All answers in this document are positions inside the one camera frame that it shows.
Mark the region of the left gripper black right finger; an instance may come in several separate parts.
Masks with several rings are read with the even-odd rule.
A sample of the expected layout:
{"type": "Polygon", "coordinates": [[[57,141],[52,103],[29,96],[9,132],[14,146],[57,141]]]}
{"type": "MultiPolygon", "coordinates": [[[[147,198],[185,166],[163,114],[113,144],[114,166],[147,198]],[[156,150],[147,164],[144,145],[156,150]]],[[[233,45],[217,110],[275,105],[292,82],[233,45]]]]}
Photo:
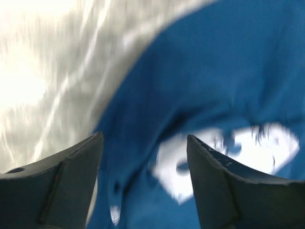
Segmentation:
{"type": "Polygon", "coordinates": [[[187,160],[201,228],[304,228],[304,181],[247,167],[193,135],[187,137],[187,160]]]}

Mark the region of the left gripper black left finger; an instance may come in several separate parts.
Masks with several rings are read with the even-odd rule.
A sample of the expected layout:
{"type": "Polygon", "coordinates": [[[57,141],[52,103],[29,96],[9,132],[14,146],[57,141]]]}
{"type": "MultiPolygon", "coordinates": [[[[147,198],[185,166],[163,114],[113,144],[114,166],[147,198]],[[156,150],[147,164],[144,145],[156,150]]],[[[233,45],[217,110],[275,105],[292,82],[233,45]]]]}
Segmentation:
{"type": "Polygon", "coordinates": [[[0,176],[2,229],[83,229],[103,151],[97,132],[0,176]]]}

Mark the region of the blue cartoon print t-shirt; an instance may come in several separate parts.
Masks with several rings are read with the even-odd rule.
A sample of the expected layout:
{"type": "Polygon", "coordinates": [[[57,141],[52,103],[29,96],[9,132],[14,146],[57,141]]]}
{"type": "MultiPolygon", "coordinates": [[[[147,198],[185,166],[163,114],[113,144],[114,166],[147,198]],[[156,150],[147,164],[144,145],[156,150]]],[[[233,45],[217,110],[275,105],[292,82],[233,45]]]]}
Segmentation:
{"type": "Polygon", "coordinates": [[[262,172],[305,178],[305,3],[220,0],[162,31],[121,84],[90,229],[198,229],[188,135],[262,172]]]}

